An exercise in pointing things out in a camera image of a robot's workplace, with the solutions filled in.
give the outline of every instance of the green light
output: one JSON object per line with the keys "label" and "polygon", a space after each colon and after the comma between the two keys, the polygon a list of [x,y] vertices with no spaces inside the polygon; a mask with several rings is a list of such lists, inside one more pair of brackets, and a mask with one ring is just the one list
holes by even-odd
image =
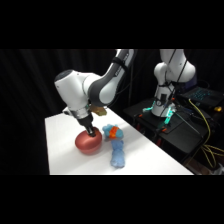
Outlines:
{"label": "green light", "polygon": [[155,105],[155,102],[156,102],[156,101],[154,101],[154,103],[152,104],[152,107],[150,107],[150,108],[146,108],[146,109],[143,109],[143,112],[146,112],[146,111],[150,111],[150,110],[152,110],[152,109],[153,109],[153,107],[154,107],[154,105]]}
{"label": "green light", "polygon": [[172,115],[173,115],[173,111],[171,110],[171,107],[170,107],[169,110],[168,110],[168,112],[167,112],[167,115],[166,115],[167,118],[165,120],[165,124],[169,124]]}

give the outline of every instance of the wire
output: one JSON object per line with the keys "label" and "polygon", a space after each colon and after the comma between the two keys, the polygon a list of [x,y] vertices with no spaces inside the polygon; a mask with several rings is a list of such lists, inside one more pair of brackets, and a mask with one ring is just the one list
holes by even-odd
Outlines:
{"label": "wire", "polygon": [[[198,153],[198,151],[199,151],[200,149],[202,149],[202,151],[203,151],[203,153],[205,154],[205,157],[206,157],[206,159],[207,159],[209,165],[210,165],[212,168],[215,168],[216,165],[217,165],[217,162],[216,162],[216,159],[215,159],[215,155],[216,155],[216,156],[224,156],[224,154],[218,154],[218,153],[215,153],[215,152],[213,152],[211,149],[215,149],[215,150],[220,151],[220,152],[223,152],[223,153],[224,153],[224,150],[219,149],[219,148],[216,148],[216,147],[214,147],[214,146],[206,145],[206,143],[209,141],[209,139],[210,139],[210,137],[211,137],[211,129],[210,129],[210,126],[209,126],[209,124],[208,124],[206,118],[205,118],[204,115],[202,114],[202,112],[199,110],[199,108],[191,102],[191,99],[189,99],[189,102],[190,102],[190,104],[196,109],[196,111],[202,116],[202,118],[204,119],[204,121],[205,121],[205,123],[206,123],[206,125],[207,125],[207,127],[208,127],[208,131],[209,131],[209,134],[208,134],[208,137],[207,137],[206,141],[205,141],[204,144],[197,150],[197,152],[194,154],[194,156],[191,158],[191,160],[195,157],[195,155]],[[209,159],[209,157],[208,157],[208,155],[207,155],[206,152],[208,152],[208,153],[211,154],[211,156],[212,156],[212,158],[213,158],[213,160],[214,160],[214,165],[212,165],[212,163],[211,163],[211,161],[210,161],[210,159]]]}
{"label": "wire", "polygon": [[[172,55],[172,57],[171,57],[171,59],[170,59],[170,61],[169,61],[169,64],[171,63],[171,61],[172,61],[172,59],[173,59],[173,56],[174,56],[174,54],[176,53],[176,50],[177,50],[177,49],[175,49],[175,51],[174,51],[174,53],[173,53],[173,55]],[[188,61],[188,59],[186,58],[184,67],[182,68],[181,73],[180,73],[180,75],[179,75],[179,77],[178,77],[178,79],[177,79],[177,83],[180,81],[180,78],[181,78],[181,76],[182,76],[182,74],[183,74],[183,72],[184,72],[184,69],[185,69],[186,65],[187,65],[187,61]],[[175,90],[176,90],[176,88],[174,88],[174,89],[173,89],[173,92],[171,92],[170,97],[169,97],[170,99],[173,98],[173,95],[174,95]],[[169,101],[170,101],[170,100],[167,101],[166,106],[165,106],[164,110],[162,111],[162,113],[161,113],[161,115],[160,115],[160,117],[159,117],[159,120],[161,120],[161,117],[162,117],[164,111],[167,109],[167,105],[169,105]]]}
{"label": "wire", "polygon": [[154,54],[156,53],[157,51],[154,51],[145,61],[145,63],[142,65],[142,67],[139,69],[139,71],[137,72],[137,75],[132,79],[132,81],[123,89],[121,90],[120,92],[117,93],[117,95],[123,93],[126,89],[129,88],[129,86],[131,85],[132,82],[134,82],[134,80],[136,78],[139,78],[139,73],[141,72],[141,70],[145,67],[146,63],[149,61],[149,59],[151,60],[151,58],[154,56]]}
{"label": "wire", "polygon": [[[127,76],[125,77],[124,81],[123,81],[123,85],[122,85],[122,88],[124,88],[124,85],[125,85],[125,81],[127,79]],[[117,101],[119,100],[121,95],[119,95],[117,98],[116,98],[116,95],[115,95],[115,98],[114,100],[105,108],[105,109],[108,109],[109,107],[112,107],[114,106],[115,103],[117,103]]]}
{"label": "wire", "polygon": [[[134,75],[134,63],[132,63],[132,66],[131,66],[131,81],[133,79],[133,75]],[[131,86],[130,86],[130,89],[129,89],[129,98],[128,98],[128,106],[129,107],[131,106],[132,89],[133,89],[133,84],[131,82]]]}
{"label": "wire", "polygon": [[204,137],[200,134],[200,132],[198,130],[196,130],[192,125],[190,125],[182,116],[180,116],[178,113],[175,112],[175,114],[181,119],[183,120],[189,127],[191,127],[197,134],[200,135],[200,137],[203,139]]}
{"label": "wire", "polygon": [[[176,51],[177,51],[177,49],[175,49],[174,51],[173,51],[173,54],[172,54],[172,56],[171,56],[171,58],[170,58],[170,61],[169,61],[169,63],[168,63],[168,65],[171,63],[171,61],[173,60],[173,56],[174,56],[174,54],[176,53]],[[166,70],[166,74],[165,74],[165,81],[166,81],[166,83],[168,83],[167,82],[167,79],[166,79],[166,75],[167,75],[167,70]]]}

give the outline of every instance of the white table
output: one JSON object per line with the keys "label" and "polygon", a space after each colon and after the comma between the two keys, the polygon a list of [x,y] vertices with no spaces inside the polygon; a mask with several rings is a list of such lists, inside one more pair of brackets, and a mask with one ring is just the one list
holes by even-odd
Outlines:
{"label": "white table", "polygon": [[103,117],[94,114],[93,126],[102,134],[107,124],[117,124],[123,130],[125,168],[110,165],[112,145],[104,139],[99,153],[82,154],[74,142],[84,127],[73,117],[60,114],[45,120],[51,175],[193,175],[113,111],[107,112]]}

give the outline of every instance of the blue toy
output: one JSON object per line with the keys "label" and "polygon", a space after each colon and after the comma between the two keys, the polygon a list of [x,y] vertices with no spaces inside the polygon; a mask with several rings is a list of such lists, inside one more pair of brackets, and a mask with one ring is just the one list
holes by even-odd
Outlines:
{"label": "blue toy", "polygon": [[124,152],[123,152],[124,142],[113,140],[111,141],[111,144],[113,147],[112,160],[110,162],[111,166],[115,168],[125,167]]}
{"label": "blue toy", "polygon": [[112,140],[113,147],[111,166],[115,168],[123,168],[125,166],[124,160],[124,142],[121,139],[124,137],[123,131],[117,125],[110,125],[103,127],[103,131],[107,139]]}

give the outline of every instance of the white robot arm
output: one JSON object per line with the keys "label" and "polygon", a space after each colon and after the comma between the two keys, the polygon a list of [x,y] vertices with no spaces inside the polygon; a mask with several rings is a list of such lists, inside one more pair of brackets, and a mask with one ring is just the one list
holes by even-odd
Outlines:
{"label": "white robot arm", "polygon": [[74,116],[90,136],[94,137],[95,133],[88,100],[98,107],[109,105],[114,100],[117,89],[136,54],[137,49],[117,49],[117,55],[103,77],[68,70],[55,78],[55,86],[68,106],[64,113]]}
{"label": "white robot arm", "polygon": [[160,54],[163,63],[158,64],[154,72],[158,87],[152,113],[157,117],[167,117],[170,108],[175,111],[174,104],[167,105],[175,93],[171,82],[186,83],[194,77],[196,70],[187,61],[183,49],[160,49]]}

